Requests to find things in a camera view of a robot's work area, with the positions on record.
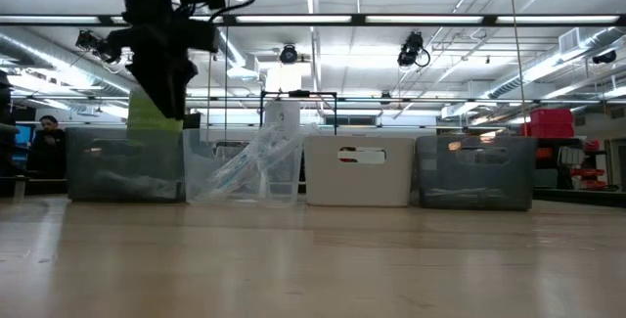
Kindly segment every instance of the ceiling-mounted camera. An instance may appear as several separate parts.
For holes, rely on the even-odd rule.
[[[615,59],[617,59],[617,53],[614,50],[609,51],[608,53],[596,56],[594,58],[592,58],[592,61],[594,62],[594,64],[598,65],[600,63],[602,64],[610,64],[612,62],[615,61]]]
[[[380,97],[382,99],[391,99],[391,93],[389,91],[382,91],[380,94]],[[389,104],[391,104],[391,102],[380,102],[381,105],[383,106],[387,106]]]
[[[398,65],[402,68],[409,68],[413,64],[424,68],[430,64],[430,53],[424,49],[424,39],[422,33],[412,31],[407,40],[402,45],[400,55],[398,55]]]
[[[297,61],[297,52],[295,51],[295,45],[287,44],[281,52],[281,63],[285,65],[295,64]]]
[[[76,38],[76,46],[100,58],[107,64],[115,65],[121,60],[121,49],[113,49],[106,40],[94,35],[91,30],[81,30]]]

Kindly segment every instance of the table surface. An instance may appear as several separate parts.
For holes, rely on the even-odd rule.
[[[0,204],[0,317],[624,317],[626,210]]]

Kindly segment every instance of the computer monitor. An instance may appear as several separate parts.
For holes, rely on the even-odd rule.
[[[16,135],[16,145],[20,147],[27,146],[28,143],[32,141],[32,131],[34,130],[34,128],[32,126],[22,124],[18,124],[16,125],[16,127],[20,131]]]

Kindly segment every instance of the black metal frame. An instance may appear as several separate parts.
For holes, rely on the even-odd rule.
[[[273,21],[273,22],[239,22],[237,21],[237,16],[246,16],[246,17],[274,17],[276,19],[279,18],[288,18],[293,16],[310,18],[312,21],[303,21],[303,22],[289,22],[289,21]],[[315,18],[319,17],[337,17],[337,16],[349,16],[350,21],[346,22],[318,22],[313,21]],[[370,23],[366,21],[367,16],[385,16],[385,17],[438,17],[440,21],[437,22],[385,22],[385,23]],[[463,23],[459,21],[455,21],[455,18],[460,17],[482,17],[480,22],[476,23]],[[512,14],[240,14],[240,15],[224,15],[221,18],[218,18],[218,21],[215,23],[217,26],[401,26],[401,27],[513,27],[513,23],[498,23],[497,19],[499,17],[511,17]],[[596,23],[564,23],[559,21],[550,21],[546,23],[525,23],[523,21],[524,18],[541,18],[541,17],[593,17],[593,16],[618,16],[617,21],[602,21]],[[3,20],[3,18],[14,18],[11,20]],[[55,19],[61,18],[76,18],[76,21],[60,21]],[[85,21],[80,21],[80,18],[97,18],[97,23],[89,23]],[[208,19],[208,16],[200,16],[197,17],[199,19]],[[0,25],[6,26],[24,26],[24,25],[33,25],[33,26],[78,26],[78,27],[127,27],[128,24],[121,22],[120,15],[25,15],[25,14],[4,14],[0,15]],[[626,14],[593,14],[593,15],[581,15],[581,14],[538,14],[538,15],[517,15],[518,27],[575,27],[575,26],[587,26],[587,27],[606,27],[606,26],[621,26],[626,25]]]
[[[265,97],[268,95],[276,95],[276,98],[273,100],[274,101],[280,101],[281,100],[281,95],[282,94],[287,94],[291,100],[293,100],[293,98],[310,98],[311,96],[317,96],[320,99],[323,100],[323,96],[331,96],[333,97],[333,100],[335,101],[335,108],[333,109],[333,112],[335,113],[335,136],[336,136],[336,128],[337,128],[337,124],[336,124],[336,103],[337,103],[337,97],[336,97],[336,92],[309,92],[309,91],[302,91],[302,90],[297,90],[297,91],[290,91],[290,92],[267,92],[265,90],[261,90],[261,95],[259,96],[259,128],[261,126],[263,126],[263,110],[265,109]]]

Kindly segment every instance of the bin handle cutout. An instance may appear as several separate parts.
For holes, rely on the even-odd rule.
[[[341,147],[336,157],[341,162],[382,164],[387,160],[387,151],[381,147]]]

